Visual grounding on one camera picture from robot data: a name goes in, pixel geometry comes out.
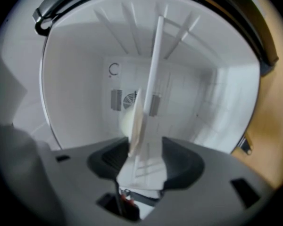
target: white plastic strip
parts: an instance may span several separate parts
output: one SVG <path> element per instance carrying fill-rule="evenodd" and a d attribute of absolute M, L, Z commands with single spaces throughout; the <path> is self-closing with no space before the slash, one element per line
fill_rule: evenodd
<path fill-rule="evenodd" d="M 149 115 L 150 109 L 151 109 L 152 95 L 153 95 L 153 89 L 154 89 L 155 80 L 156 80 L 158 62 L 159 62 L 159 54 L 160 54 L 160 47 L 161 47 L 161 41 L 162 41 L 162 33 L 163 33 L 163 28 L 164 28 L 164 21 L 165 20 L 163 16 L 158 17 L 154 48 L 153 48 L 153 55 L 152 55 L 152 61 L 151 61 L 151 68 L 150 68 L 147 91 L 146 91 L 146 96 L 145 96 L 145 104 L 143 107 L 143 112 L 146 115 Z"/>
<path fill-rule="evenodd" d="M 44 101 L 43 85 L 42 85 L 42 72 L 43 72 L 43 60 L 41 59 L 40 67 L 39 67 L 39 89 L 40 89 L 40 96 L 41 96 L 41 105 L 42 105 L 43 113 L 44 113 L 44 116 L 45 116 L 45 120 L 46 120 L 47 124 L 50 126 L 50 121 L 49 121 L 49 117 L 48 117 L 48 114 L 47 114 L 45 101 Z"/>

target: wooden panel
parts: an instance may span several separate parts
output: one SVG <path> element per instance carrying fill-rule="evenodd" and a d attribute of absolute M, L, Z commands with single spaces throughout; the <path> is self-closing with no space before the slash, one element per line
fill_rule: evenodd
<path fill-rule="evenodd" d="M 260 82 L 257 105 L 246 132 L 253 152 L 248 156 L 236 148 L 232 155 L 278 188 L 283 183 L 283 20 L 268 0 L 259 1 L 266 12 L 279 61 Z"/>

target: vent slot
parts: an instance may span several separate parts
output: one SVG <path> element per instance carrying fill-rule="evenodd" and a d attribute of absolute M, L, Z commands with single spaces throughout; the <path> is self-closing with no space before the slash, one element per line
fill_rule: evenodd
<path fill-rule="evenodd" d="M 68 156 L 68 155 L 56 156 L 57 162 L 66 161 L 66 160 L 69 160 L 69 159 L 70 159 L 70 156 Z"/>
<path fill-rule="evenodd" d="M 111 109 L 114 111 L 121 111 L 122 109 L 122 91 L 120 89 L 111 91 Z"/>
<path fill-rule="evenodd" d="M 105 152 L 102 156 L 102 160 L 116 172 L 116 175 L 118 175 L 127 157 L 128 147 L 116 146 Z"/>
<path fill-rule="evenodd" d="M 251 188 L 251 186 L 245 179 L 239 178 L 232 180 L 231 184 L 234 187 L 236 193 L 239 195 L 246 209 L 248 209 L 251 205 L 253 205 L 260 199 L 258 194 Z"/>
<path fill-rule="evenodd" d="M 159 103 L 160 103 L 160 97 L 157 95 L 153 95 L 149 116 L 154 117 L 158 114 Z"/>

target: circular grille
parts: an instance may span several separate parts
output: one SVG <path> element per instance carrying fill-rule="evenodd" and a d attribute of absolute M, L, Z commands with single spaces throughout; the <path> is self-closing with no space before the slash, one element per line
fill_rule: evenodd
<path fill-rule="evenodd" d="M 129 108 L 130 106 L 132 106 L 135 102 L 135 97 L 136 95 L 134 93 L 128 94 L 125 96 L 124 100 L 123 100 L 123 106 L 125 109 Z"/>

